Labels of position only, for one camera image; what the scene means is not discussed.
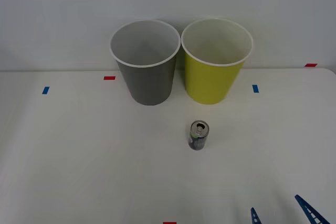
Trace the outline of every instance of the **pull tab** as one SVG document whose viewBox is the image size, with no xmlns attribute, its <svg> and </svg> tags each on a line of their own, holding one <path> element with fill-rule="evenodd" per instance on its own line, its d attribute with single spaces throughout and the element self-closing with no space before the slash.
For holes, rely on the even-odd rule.
<svg viewBox="0 0 336 224">
<path fill-rule="evenodd" d="M 197 127 L 197 131 L 196 131 L 196 134 L 197 134 L 197 135 L 201 135 L 201 134 L 202 134 L 202 130 L 203 130 L 203 128 L 202 128 L 201 126 L 198 126 L 198 127 Z"/>
</svg>

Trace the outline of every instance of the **can lid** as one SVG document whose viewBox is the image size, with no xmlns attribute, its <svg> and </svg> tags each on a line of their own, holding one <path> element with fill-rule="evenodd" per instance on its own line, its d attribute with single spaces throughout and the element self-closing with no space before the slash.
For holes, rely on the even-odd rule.
<svg viewBox="0 0 336 224">
<path fill-rule="evenodd" d="M 193 137 L 206 137 L 209 134 L 209 125 L 201 120 L 192 123 L 190 132 Z"/>
</svg>

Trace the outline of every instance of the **yellow paper cup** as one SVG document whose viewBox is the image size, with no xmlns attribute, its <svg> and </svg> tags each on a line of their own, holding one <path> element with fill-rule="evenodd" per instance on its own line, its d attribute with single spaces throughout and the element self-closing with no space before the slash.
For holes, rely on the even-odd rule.
<svg viewBox="0 0 336 224">
<path fill-rule="evenodd" d="M 252 35 L 228 19 L 202 19 L 182 33 L 185 50 L 185 86 L 202 104 L 215 104 L 226 96 L 244 61 L 253 50 Z"/>
</svg>

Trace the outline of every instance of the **gray paper cup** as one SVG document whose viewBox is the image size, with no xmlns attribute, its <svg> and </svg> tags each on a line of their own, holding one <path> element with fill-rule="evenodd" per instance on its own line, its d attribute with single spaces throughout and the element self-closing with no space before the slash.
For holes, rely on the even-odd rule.
<svg viewBox="0 0 336 224">
<path fill-rule="evenodd" d="M 113 34 L 111 54 L 138 103 L 157 105 L 169 97 L 180 45 L 176 29 L 159 20 L 129 23 Z"/>
</svg>

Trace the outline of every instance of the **table surface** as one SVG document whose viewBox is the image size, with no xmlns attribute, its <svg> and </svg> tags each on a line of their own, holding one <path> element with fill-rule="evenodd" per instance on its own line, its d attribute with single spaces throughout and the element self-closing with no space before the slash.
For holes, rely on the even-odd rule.
<svg viewBox="0 0 336 224">
<path fill-rule="evenodd" d="M 309 223 L 296 194 L 336 222 L 333 72 L 244 69 L 216 105 L 182 76 L 143 106 L 119 71 L 1 72 L 0 222 L 246 224 L 254 207 L 264 224 Z M 194 151 L 198 119 L 210 133 Z"/>
</svg>

